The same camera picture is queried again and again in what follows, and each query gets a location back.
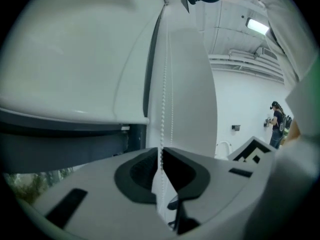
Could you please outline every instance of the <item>white sleeve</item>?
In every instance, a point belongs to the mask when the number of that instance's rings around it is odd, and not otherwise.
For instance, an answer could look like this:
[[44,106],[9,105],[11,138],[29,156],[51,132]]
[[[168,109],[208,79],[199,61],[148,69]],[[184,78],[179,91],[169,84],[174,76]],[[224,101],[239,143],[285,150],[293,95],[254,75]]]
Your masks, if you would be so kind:
[[268,31],[266,40],[277,56],[284,84],[292,89],[303,79],[319,54],[315,38],[296,6],[288,0],[260,0],[267,10],[275,38]]

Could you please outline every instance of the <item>ceiling light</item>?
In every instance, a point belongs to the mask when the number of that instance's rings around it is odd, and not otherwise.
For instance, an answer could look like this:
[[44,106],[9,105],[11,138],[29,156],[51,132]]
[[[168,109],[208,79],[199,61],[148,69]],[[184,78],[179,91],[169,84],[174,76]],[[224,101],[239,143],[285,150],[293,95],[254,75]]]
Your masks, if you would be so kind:
[[248,18],[248,20],[246,21],[245,24],[249,29],[257,31],[263,35],[265,35],[267,33],[267,31],[269,30],[269,27],[266,25],[263,25],[262,23],[252,19],[252,18]]

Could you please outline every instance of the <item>person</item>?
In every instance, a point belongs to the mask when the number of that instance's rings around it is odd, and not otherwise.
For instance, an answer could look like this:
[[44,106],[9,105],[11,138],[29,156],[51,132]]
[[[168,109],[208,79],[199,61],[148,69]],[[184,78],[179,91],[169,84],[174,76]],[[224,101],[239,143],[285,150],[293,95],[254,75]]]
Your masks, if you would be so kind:
[[281,140],[284,136],[284,132],[280,131],[279,127],[283,123],[283,117],[286,115],[280,104],[276,101],[272,102],[271,110],[274,111],[273,119],[268,120],[268,123],[273,125],[272,127],[272,136],[270,140],[270,146],[279,149]]
[[[219,0],[204,1],[215,3]],[[301,12],[291,0],[258,1],[265,7],[268,16],[270,28],[265,34],[267,44],[277,57],[285,87],[291,91],[319,56],[318,44]],[[299,126],[293,119],[284,144],[299,136]]]

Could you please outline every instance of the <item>concrete ceiling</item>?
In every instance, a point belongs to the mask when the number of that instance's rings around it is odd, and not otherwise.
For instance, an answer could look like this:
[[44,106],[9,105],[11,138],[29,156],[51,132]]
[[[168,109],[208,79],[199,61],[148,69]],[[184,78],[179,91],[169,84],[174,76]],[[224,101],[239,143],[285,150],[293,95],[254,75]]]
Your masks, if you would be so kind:
[[265,36],[246,27],[248,18],[268,26],[267,13],[256,0],[220,0],[190,5],[208,54],[228,54],[230,49],[254,53],[268,48]]

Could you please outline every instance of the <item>ceiling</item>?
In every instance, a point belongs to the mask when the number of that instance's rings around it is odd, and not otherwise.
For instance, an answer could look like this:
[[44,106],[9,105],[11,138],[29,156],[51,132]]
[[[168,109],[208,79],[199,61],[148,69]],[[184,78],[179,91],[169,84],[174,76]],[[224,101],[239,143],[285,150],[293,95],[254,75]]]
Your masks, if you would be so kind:
[[268,48],[264,35],[246,27],[248,18],[269,25],[267,13],[257,0],[199,1],[190,13],[208,54],[224,55],[230,49],[255,53],[258,47]]

